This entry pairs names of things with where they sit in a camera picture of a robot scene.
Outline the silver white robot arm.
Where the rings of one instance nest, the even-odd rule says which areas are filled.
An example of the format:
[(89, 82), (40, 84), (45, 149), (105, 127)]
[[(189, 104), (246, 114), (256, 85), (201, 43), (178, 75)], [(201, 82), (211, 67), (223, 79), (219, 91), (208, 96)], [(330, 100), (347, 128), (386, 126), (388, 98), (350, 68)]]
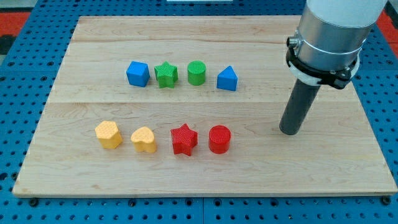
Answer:
[(308, 86), (343, 89), (356, 75), (359, 54), (387, 0), (307, 0), (286, 61)]

